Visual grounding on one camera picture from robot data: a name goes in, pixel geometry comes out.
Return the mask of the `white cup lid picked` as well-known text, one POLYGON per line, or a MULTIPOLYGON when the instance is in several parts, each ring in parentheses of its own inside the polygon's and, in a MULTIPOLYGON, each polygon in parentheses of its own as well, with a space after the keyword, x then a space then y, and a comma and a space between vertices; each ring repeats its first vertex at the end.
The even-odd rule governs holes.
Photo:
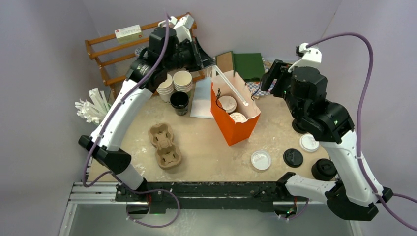
POLYGON ((231 114, 237 108, 237 102, 232 96, 222 96, 218 99, 226 113, 231 114))

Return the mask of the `orange paper bag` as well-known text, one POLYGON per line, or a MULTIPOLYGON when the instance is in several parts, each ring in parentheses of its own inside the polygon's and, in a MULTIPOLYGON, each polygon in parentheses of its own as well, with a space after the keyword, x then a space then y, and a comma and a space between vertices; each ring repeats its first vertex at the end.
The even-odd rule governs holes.
POLYGON ((245 81, 237 72, 231 70, 224 72, 223 74, 248 103, 248 105, 245 106, 220 75, 211 79, 210 111, 227 144, 231 146, 250 137, 261 115, 261 110, 258 108, 255 101, 252 100, 251 93, 245 85, 245 81), (237 102, 237 112, 243 114, 247 121, 236 122, 233 120, 225 111, 221 103, 216 101, 218 95, 233 97, 237 102))

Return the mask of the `white cup lid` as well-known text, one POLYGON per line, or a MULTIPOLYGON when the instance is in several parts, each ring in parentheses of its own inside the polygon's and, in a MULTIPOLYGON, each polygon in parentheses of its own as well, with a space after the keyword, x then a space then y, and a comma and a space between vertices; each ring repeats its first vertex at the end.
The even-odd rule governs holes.
POLYGON ((255 151, 251 155, 251 163, 257 170, 267 170, 271 166, 271 162, 270 154, 264 150, 255 151))
POLYGON ((299 139, 299 145, 305 152, 313 153, 319 149, 319 142, 315 140, 313 135, 304 134, 299 139))
POLYGON ((247 118, 242 113, 234 112, 234 113, 229 114, 229 116, 236 123, 245 123, 245 122, 247 122, 247 118))

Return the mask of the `pulp cup carrier tray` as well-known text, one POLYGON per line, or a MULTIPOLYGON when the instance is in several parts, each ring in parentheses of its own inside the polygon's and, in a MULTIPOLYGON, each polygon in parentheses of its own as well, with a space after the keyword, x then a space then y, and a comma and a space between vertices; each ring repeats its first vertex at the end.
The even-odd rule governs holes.
POLYGON ((156 148, 155 158, 161 169, 172 169, 182 162, 182 153, 174 144, 174 133, 168 123, 159 123, 148 130, 151 144, 156 148))

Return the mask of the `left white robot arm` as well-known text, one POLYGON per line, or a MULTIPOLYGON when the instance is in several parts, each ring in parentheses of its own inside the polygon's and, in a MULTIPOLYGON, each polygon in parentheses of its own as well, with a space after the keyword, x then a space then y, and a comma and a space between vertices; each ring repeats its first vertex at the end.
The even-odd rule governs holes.
POLYGON ((131 164, 131 155, 120 148, 122 140, 142 106, 152 97, 169 71, 200 71, 215 65, 215 60, 201 47, 198 39, 180 40, 171 27, 156 27, 149 36, 146 57, 133 61, 109 112, 90 135, 82 135, 79 145, 108 172, 128 187, 134 201, 145 198, 146 179, 131 164))

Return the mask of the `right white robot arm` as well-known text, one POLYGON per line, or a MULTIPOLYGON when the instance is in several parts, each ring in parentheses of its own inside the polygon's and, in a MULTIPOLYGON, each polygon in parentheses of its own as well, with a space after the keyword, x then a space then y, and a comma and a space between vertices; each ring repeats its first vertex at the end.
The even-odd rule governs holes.
POLYGON ((377 204, 393 192, 375 179, 358 149, 357 131, 347 109, 326 98, 327 78, 313 67, 297 67, 275 60, 262 78, 261 90, 284 99, 297 126, 311 134, 333 162, 338 181, 320 181, 288 172, 276 183, 277 196, 306 197, 321 203, 339 218, 370 221, 377 204))

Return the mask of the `blue checkered paper bag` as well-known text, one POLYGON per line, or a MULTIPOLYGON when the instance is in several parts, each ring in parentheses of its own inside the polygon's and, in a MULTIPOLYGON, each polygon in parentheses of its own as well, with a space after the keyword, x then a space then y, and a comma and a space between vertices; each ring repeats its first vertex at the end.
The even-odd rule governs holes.
POLYGON ((262 91, 260 89, 261 83, 259 81, 248 81, 248 82, 245 82, 245 85, 247 86, 247 88, 249 89, 253 97, 270 95, 268 91, 262 91))

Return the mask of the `green paper bag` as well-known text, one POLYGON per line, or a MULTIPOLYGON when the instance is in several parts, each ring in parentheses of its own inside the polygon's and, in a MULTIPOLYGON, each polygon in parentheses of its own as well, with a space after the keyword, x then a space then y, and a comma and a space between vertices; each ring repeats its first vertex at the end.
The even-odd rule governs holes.
POLYGON ((258 82, 265 72, 264 61, 260 53, 225 52, 214 57, 222 72, 238 73, 245 81, 258 82))

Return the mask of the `white cup stack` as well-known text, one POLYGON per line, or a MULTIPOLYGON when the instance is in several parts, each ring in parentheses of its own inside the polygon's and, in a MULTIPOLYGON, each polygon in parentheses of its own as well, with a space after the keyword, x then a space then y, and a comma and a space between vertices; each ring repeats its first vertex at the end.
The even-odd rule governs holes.
POLYGON ((184 92, 188 97, 191 96, 193 80, 192 75, 188 71, 176 72, 173 76, 173 83, 176 91, 184 92))
POLYGON ((159 85, 157 92, 165 103, 170 103, 171 95, 174 93, 175 87, 173 78, 170 74, 167 74, 167 79, 159 85))

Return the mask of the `left white cup stack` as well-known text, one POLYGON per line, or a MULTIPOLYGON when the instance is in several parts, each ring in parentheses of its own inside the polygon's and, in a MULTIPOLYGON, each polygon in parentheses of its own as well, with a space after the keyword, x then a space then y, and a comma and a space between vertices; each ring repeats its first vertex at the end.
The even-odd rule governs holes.
POLYGON ((167 79, 159 85, 157 92, 165 103, 170 103, 171 95, 174 93, 175 87, 173 78, 170 74, 167 74, 167 79))

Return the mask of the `white pink clip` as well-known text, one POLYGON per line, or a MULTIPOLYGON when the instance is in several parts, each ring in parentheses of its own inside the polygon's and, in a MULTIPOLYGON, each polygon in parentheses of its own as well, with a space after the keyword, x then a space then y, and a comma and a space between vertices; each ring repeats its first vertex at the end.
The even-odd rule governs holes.
POLYGON ((169 20, 164 20, 158 23, 159 27, 166 27, 166 26, 170 26, 170 21, 169 20))

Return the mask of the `blue white jar left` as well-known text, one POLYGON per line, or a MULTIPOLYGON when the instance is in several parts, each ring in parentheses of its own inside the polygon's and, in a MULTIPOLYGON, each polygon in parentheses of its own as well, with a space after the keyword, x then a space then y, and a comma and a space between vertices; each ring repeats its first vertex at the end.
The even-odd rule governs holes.
POLYGON ((142 52, 142 50, 144 50, 145 49, 145 47, 138 47, 138 48, 136 48, 135 49, 135 51, 134 51, 134 54, 135 54, 135 57, 139 57, 139 55, 140 55, 140 53, 142 52))

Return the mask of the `white green box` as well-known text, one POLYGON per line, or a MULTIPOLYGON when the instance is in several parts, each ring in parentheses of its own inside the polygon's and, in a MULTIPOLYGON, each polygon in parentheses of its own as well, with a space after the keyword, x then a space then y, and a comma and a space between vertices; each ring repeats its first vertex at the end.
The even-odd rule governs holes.
POLYGON ((143 38, 140 25, 117 29, 114 31, 118 44, 126 44, 143 38))

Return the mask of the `black lid stack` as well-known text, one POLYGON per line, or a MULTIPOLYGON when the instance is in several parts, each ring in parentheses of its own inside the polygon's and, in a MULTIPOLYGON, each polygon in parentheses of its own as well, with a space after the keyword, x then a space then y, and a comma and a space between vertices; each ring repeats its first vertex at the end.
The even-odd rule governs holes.
POLYGON ((317 160, 311 168, 313 177, 321 181, 331 181, 335 179, 337 169, 329 159, 317 160))

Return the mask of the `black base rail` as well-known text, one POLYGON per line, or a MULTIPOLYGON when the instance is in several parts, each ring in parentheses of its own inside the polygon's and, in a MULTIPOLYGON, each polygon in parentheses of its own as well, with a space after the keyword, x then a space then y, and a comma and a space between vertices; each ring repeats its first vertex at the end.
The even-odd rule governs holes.
POLYGON ((90 188, 73 185, 70 202, 79 204, 121 204, 143 207, 152 214, 168 209, 236 209, 274 212, 281 204, 307 200, 291 194, 284 183, 267 182, 148 182, 146 193, 134 193, 115 182, 99 182, 90 188))

